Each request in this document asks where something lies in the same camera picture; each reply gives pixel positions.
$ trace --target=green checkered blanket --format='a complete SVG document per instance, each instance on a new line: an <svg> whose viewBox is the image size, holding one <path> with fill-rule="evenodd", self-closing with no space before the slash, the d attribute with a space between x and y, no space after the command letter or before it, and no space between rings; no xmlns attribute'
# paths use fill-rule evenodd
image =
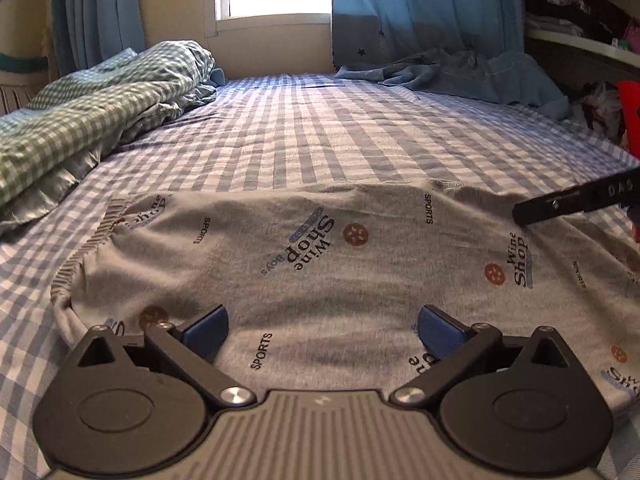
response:
<svg viewBox="0 0 640 480"><path fill-rule="evenodd" d="M127 49L44 88L0 118L0 234L51 211L119 144L212 102L214 67L194 41Z"/></svg>

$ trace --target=gray garment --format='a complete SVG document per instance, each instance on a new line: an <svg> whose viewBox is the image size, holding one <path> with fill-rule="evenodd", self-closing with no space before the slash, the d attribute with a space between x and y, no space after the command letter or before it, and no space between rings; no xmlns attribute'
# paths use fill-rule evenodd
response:
<svg viewBox="0 0 640 480"><path fill-rule="evenodd" d="M431 357L434 304L506 335L555 326L617 412L640 394L640 254L582 217L521 230L519 197L457 183L315 184L112 201L52 285L70 344L222 303L216 365L267 388L392 389Z"/></svg>

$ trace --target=gray curtain fabric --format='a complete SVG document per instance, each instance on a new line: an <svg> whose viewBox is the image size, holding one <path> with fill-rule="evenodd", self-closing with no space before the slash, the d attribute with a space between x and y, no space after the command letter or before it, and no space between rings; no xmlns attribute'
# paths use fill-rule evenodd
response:
<svg viewBox="0 0 640 480"><path fill-rule="evenodd" d="M52 24L61 75L145 49L138 0L52 0Z"/></svg>

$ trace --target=bedsheet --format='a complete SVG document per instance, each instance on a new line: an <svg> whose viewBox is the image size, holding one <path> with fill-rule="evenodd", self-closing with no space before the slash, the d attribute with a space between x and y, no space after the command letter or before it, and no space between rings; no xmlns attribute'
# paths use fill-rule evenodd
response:
<svg viewBox="0 0 640 480"><path fill-rule="evenodd" d="M30 416L68 351L49 285L114 194L427 176L534 196L637 165L593 132L525 107L319 75L233 82L213 104L119 147L53 213L0 243L0 478L47 470ZM632 244L619 209L589 216ZM608 478L640 478L638 429L640 415L616 431L600 465Z"/></svg>

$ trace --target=triangular cutout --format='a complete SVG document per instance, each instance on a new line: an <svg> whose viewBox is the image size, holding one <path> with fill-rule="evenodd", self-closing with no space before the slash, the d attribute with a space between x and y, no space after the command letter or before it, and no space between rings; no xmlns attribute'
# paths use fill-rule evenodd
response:
<svg viewBox="0 0 640 480"><path fill-rule="evenodd" d="M103 337L97 337L91 344L89 348L86 349L82 359L80 359L79 367L87 367L87 366L95 366L95 365L104 365L107 363L113 363L116 359L113 357L111 350L109 349L109 345L104 340Z"/></svg>
<svg viewBox="0 0 640 480"><path fill-rule="evenodd" d="M537 365L566 368L566 361L552 339L542 339L538 343L538 348L536 348L536 353L533 354L531 362Z"/></svg>

